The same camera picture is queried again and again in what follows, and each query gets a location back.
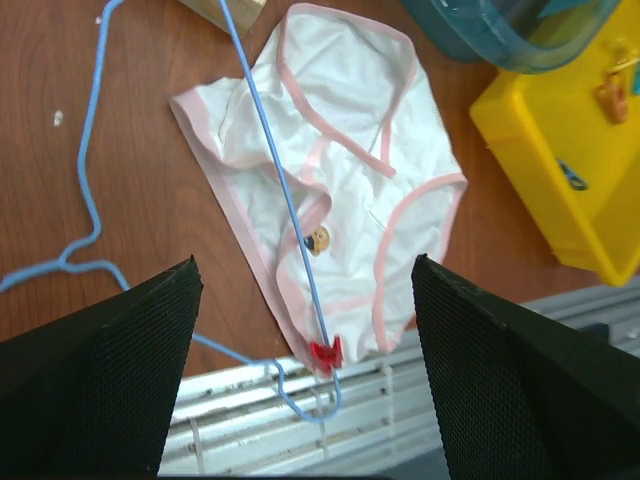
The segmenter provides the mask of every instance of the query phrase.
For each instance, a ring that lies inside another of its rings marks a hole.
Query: blue plastic container
[[[400,0],[460,62],[541,73],[573,60],[620,0]]]

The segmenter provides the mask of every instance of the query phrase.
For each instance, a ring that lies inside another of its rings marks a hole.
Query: wooden table
[[[53,258],[90,231],[75,163],[104,3],[0,2],[0,275]],[[291,3],[268,1],[245,39],[251,61]],[[396,1],[317,3],[415,43],[470,182],[445,264],[513,301],[597,283],[557,263],[469,119],[495,69],[445,58]],[[135,285],[194,254],[205,283],[197,331],[252,357],[282,356],[288,347],[167,103],[221,76],[241,76],[229,37],[177,0],[127,0],[116,10],[88,156],[104,230],[74,258],[109,258]],[[33,280],[0,295],[0,339],[116,293],[105,272]],[[194,345],[186,374],[233,364]]]

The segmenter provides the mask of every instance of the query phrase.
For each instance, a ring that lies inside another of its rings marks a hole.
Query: yellow tray
[[[640,0],[622,0],[589,47],[540,75],[501,72],[471,117],[565,265],[624,285],[640,263],[640,96],[626,79],[629,118],[615,125],[594,91],[615,65],[614,46],[640,52]],[[571,188],[557,159],[588,189]]]

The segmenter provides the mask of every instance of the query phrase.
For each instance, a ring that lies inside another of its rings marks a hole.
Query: white cloth with pink trim
[[[252,69],[344,364],[389,352],[414,312],[416,256],[441,261],[466,187],[411,40],[372,20],[297,4]],[[247,82],[171,100],[294,355],[322,343],[292,222]]]

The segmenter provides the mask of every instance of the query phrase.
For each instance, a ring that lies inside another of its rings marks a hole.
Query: white metal grate
[[[638,278],[525,306],[573,328],[607,323],[612,343],[640,356]],[[329,408],[331,383],[293,358],[280,362],[301,408]],[[369,474],[441,447],[416,331],[391,355],[340,371],[344,407],[325,424],[299,419],[279,399],[276,378],[275,370],[238,367],[184,379],[160,475]]]

